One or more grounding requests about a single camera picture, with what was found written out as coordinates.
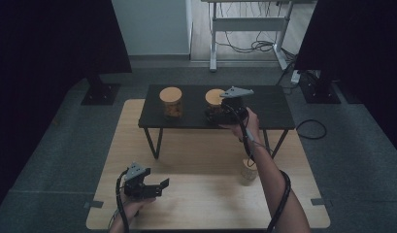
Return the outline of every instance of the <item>person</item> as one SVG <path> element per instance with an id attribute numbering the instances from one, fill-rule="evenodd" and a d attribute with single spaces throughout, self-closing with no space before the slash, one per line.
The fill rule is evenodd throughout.
<path id="1" fill-rule="evenodd" d="M 251 145 L 253 159 L 258 170 L 258 176 L 261 180 L 261 185 L 264 190 L 265 199 L 268 204 L 270 215 L 273 216 L 277 210 L 282 199 L 283 191 L 285 190 L 285 180 L 276 163 L 274 162 L 270 153 L 260 145 L 259 137 L 259 119 L 258 116 L 250 109 L 248 110 L 247 130 L 253 137 L 253 141 L 248 141 Z M 231 129 L 232 133 L 240 140 L 243 139 L 243 133 L 240 125 L 220 125 L 224 128 Z M 128 223 L 131 222 L 134 215 L 142 209 L 146 204 L 155 199 L 146 199 L 141 202 L 132 202 L 124 205 L 124 210 L 128 217 Z M 277 232 L 311 232 L 305 212 L 298 201 L 297 196 L 291 189 L 288 199 L 282 210 L 281 216 L 275 226 Z M 123 232 L 123 222 L 120 215 L 116 216 L 110 232 Z"/>

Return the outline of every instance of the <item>white wall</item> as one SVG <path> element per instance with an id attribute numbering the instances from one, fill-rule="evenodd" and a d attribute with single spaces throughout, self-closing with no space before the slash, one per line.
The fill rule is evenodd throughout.
<path id="1" fill-rule="evenodd" d="M 191 0 L 113 0 L 128 55 L 190 54 Z"/>

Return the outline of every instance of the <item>wooden board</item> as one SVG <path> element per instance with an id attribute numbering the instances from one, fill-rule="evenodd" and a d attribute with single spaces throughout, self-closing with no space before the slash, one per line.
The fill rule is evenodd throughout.
<path id="1" fill-rule="evenodd" d="M 107 229 L 116 210 L 115 186 L 119 174 L 133 161 L 151 168 L 145 184 L 170 178 L 162 197 L 141 210 L 131 224 L 134 229 L 265 229 L 271 219 L 259 178 L 249 182 L 241 175 L 246 153 L 229 130 L 164 129 L 161 153 L 153 158 L 138 119 L 144 100 L 125 102 L 94 201 L 86 220 L 89 229 Z M 150 130 L 157 140 L 158 130 Z M 281 131 L 268 131 L 275 145 Z M 291 178 L 292 188 L 312 228 L 330 224 L 314 175 L 296 131 L 289 131 L 276 163 Z"/>

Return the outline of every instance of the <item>black table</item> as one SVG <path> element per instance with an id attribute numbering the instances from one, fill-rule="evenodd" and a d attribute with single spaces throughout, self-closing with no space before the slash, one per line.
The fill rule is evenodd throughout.
<path id="1" fill-rule="evenodd" d="M 149 86 L 144 108 L 138 126 L 144 128 L 150 149 L 155 159 L 159 157 L 164 128 L 184 129 L 219 129 L 220 127 L 207 121 L 204 114 L 207 109 L 205 94 L 215 88 L 227 90 L 230 85 L 172 85 L 182 91 L 182 118 L 169 121 L 163 116 L 163 105 L 159 98 L 162 89 L 169 85 L 152 84 Z M 277 85 L 239 85 L 244 89 L 252 89 L 254 94 L 244 96 L 246 106 L 250 107 L 259 118 L 259 128 L 264 134 L 265 144 L 269 147 L 266 130 L 283 130 L 281 137 L 272 152 L 274 157 L 288 130 L 295 128 L 282 88 Z M 149 134 L 149 128 L 159 128 L 156 149 Z"/>

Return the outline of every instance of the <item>white desk frame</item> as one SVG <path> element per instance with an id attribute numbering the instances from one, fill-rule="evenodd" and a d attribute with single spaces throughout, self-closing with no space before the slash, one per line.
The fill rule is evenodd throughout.
<path id="1" fill-rule="evenodd" d="M 242 17 L 216 17 L 216 3 L 225 2 L 259 2 L 246 0 L 202 0 L 203 2 L 213 3 L 213 35 L 211 42 L 211 58 L 210 71 L 216 72 L 216 42 L 215 35 L 218 31 L 278 31 L 280 36 L 274 44 L 274 52 L 284 70 L 287 66 L 285 61 L 285 54 L 283 54 L 281 47 L 286 29 L 289 24 L 293 1 L 289 1 L 288 10 L 284 17 L 257 17 L 257 18 L 242 18 Z"/>

